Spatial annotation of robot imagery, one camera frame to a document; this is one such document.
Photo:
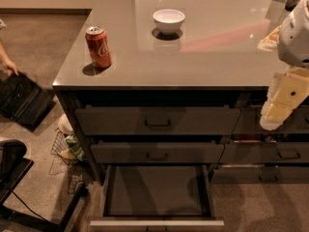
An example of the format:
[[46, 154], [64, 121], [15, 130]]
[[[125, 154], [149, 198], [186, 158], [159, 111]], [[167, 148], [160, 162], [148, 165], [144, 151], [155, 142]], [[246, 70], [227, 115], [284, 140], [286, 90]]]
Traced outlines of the person hand at laptop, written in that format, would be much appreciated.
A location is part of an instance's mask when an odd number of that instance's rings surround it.
[[8, 76], [18, 75], [18, 69], [16, 64], [11, 60], [2, 61], [2, 64], [7, 71]]

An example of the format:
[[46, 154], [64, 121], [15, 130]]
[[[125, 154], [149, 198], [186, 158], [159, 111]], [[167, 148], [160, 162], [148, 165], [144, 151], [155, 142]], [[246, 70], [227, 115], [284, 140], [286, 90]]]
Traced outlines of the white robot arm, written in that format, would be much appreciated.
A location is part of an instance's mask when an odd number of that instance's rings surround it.
[[285, 73], [274, 75], [261, 111], [261, 127], [274, 131], [309, 97], [309, 0], [300, 0], [258, 48], [276, 50], [279, 60], [289, 65]]

